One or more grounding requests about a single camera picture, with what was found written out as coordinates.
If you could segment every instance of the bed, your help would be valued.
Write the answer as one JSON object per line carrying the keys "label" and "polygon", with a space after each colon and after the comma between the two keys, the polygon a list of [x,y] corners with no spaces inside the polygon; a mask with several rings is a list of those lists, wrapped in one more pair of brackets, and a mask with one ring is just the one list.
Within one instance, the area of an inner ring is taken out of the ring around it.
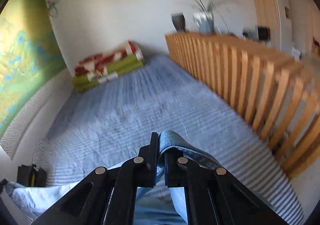
{"label": "bed", "polygon": [[[114,82],[74,91],[39,143],[34,163],[47,171],[47,186],[76,182],[97,166],[136,156],[151,132],[163,130],[212,154],[289,224],[303,221],[297,196],[268,147],[225,101],[167,56],[149,57],[143,68]],[[167,200],[169,190],[161,180],[150,194]]]}

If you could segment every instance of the light blue bedspread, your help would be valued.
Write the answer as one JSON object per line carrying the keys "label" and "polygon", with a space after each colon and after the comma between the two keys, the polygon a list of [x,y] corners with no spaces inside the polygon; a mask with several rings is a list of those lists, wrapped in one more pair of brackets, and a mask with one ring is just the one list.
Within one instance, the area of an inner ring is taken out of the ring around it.
{"label": "light blue bedspread", "polygon": [[[163,130],[210,153],[289,224],[303,220],[297,196],[267,146],[224,101],[166,56],[114,82],[73,92],[34,162],[47,171],[47,186],[72,183],[97,166],[110,168],[137,156],[151,133]],[[161,181],[151,193],[162,199],[169,190]]]}

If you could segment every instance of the green blanket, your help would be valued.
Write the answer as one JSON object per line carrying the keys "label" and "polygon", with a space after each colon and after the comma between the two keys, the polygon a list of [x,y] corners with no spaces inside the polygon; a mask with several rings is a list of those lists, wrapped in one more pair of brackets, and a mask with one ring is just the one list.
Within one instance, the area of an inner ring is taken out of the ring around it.
{"label": "green blanket", "polygon": [[112,79],[115,79],[117,76],[121,76],[124,75],[126,73],[129,73],[139,67],[143,66],[143,62],[142,61],[137,61],[135,63],[131,63],[131,64],[127,64],[124,65],[122,68],[113,71],[112,73],[110,73],[109,75],[105,76],[105,77],[101,77],[100,79],[95,79],[93,81],[88,81],[86,83],[84,82],[74,82],[75,78],[72,80],[73,85],[75,86],[75,89],[77,92],[82,92],[84,90],[90,89],[92,87],[95,87],[103,82],[108,82],[111,80],[111,78],[109,79],[108,77],[111,76]]}
{"label": "green blanket", "polygon": [[[105,66],[105,68],[107,69],[108,74],[112,73],[112,72],[118,72],[119,70],[126,68],[130,65],[134,65],[135,63],[139,62],[137,59],[136,55],[129,55],[126,58],[117,61],[117,62],[113,62],[108,64],[107,66]],[[75,76],[72,80],[72,83],[74,86],[81,86],[81,85],[86,85],[89,82],[93,82],[95,81],[95,79],[91,80],[88,75],[90,75],[90,73],[88,74],[83,74],[80,76]]]}

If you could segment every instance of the slatted wooden panel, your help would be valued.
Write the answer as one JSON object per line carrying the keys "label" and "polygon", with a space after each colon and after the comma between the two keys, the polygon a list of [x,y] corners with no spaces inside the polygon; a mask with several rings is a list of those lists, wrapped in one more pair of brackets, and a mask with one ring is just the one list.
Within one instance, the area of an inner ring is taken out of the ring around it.
{"label": "slatted wooden panel", "polygon": [[[225,100],[263,141],[269,141],[270,149],[278,149],[275,158],[290,178],[319,157],[320,81],[307,90],[314,82],[313,69],[283,52],[235,37],[180,33],[165,38],[175,63]],[[291,100],[284,105],[287,93]],[[305,110],[278,146],[301,101],[306,102]],[[282,108],[284,116],[276,121]]]}

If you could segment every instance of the folded blanket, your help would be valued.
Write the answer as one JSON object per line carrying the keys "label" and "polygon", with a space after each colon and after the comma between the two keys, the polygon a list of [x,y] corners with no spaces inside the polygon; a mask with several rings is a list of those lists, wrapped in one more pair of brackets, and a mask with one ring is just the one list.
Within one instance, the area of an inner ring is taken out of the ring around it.
{"label": "folded blanket", "polygon": [[72,79],[72,84],[74,86],[89,84],[89,82],[93,82],[101,77],[107,77],[110,74],[113,74],[114,72],[117,72],[123,68],[127,68],[129,65],[134,65],[138,61],[142,61],[142,60],[143,60],[142,52],[137,51],[135,54],[129,55],[120,61],[105,65],[103,69],[100,71],[88,72],[80,76],[75,76]]}
{"label": "folded blanket", "polygon": [[140,49],[133,45],[131,41],[125,42],[110,51],[88,56],[79,61],[79,64],[75,67],[75,74],[78,76],[88,72],[101,72],[104,66],[135,54],[137,51],[140,51]]}
{"label": "folded blanket", "polygon": [[128,72],[131,72],[139,67],[143,66],[143,61],[136,61],[132,64],[127,64],[126,66],[122,67],[121,69],[114,71],[106,76],[100,77],[98,79],[94,79],[93,81],[88,81],[87,83],[83,82],[74,82],[72,81],[73,85],[75,86],[75,89],[77,92],[82,92],[84,90],[90,89],[92,87],[95,87],[101,83],[109,82],[111,80],[114,80],[118,78],[120,75],[124,75]]}

